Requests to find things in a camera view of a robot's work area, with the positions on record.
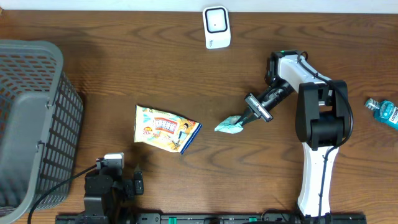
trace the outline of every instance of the white device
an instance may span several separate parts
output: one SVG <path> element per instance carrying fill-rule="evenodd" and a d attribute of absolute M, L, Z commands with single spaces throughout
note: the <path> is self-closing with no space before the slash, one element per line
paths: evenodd
<path fill-rule="evenodd" d="M 124 168 L 124 153 L 123 152 L 118 152 L 118 153 L 108 153 L 107 155 L 104 156 L 104 159 L 121 159 L 122 160 L 122 169 Z"/>
<path fill-rule="evenodd" d="M 231 43 L 228 10 L 224 6 L 207 7 L 203 10 L 206 47 L 218 49 L 228 47 Z"/>

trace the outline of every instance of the wall-mounted sensor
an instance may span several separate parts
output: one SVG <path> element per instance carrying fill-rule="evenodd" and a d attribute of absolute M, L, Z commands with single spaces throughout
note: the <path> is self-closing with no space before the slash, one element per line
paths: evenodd
<path fill-rule="evenodd" d="M 231 43 L 231 28 L 228 11 L 224 6 L 207 7 L 203 10 L 206 47 L 217 49 L 228 47 Z"/>

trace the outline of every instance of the bottle label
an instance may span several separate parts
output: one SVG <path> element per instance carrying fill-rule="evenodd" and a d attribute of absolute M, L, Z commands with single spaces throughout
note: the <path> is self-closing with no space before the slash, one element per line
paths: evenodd
<path fill-rule="evenodd" d="M 394 108 L 394 111 L 392 112 L 389 121 L 393 122 L 394 124 L 398 123 L 398 107 Z"/>

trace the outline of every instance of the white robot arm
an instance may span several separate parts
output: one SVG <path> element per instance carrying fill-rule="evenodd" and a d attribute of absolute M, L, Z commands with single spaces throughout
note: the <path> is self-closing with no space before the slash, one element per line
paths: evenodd
<path fill-rule="evenodd" d="M 245 98 L 249 106 L 237 122 L 245 125 L 259 118 L 269 122 L 273 119 L 269 111 L 293 91 L 298 93 L 295 126 L 305 159 L 297 204 L 304 217 L 324 216 L 330 213 L 331 171 L 338 146 L 352 132 L 346 83 L 319 74 L 307 63 L 307 54 L 296 50 L 272 53 L 266 82 L 269 88 L 263 94 Z M 320 112 L 324 105 L 331 110 Z"/>

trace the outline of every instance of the bottle cap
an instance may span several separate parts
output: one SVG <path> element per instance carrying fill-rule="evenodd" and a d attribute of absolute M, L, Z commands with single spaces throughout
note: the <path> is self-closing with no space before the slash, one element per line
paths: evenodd
<path fill-rule="evenodd" d="M 365 103 L 365 106 L 372 111 L 380 109 L 380 103 L 372 98 L 367 100 L 367 102 Z"/>

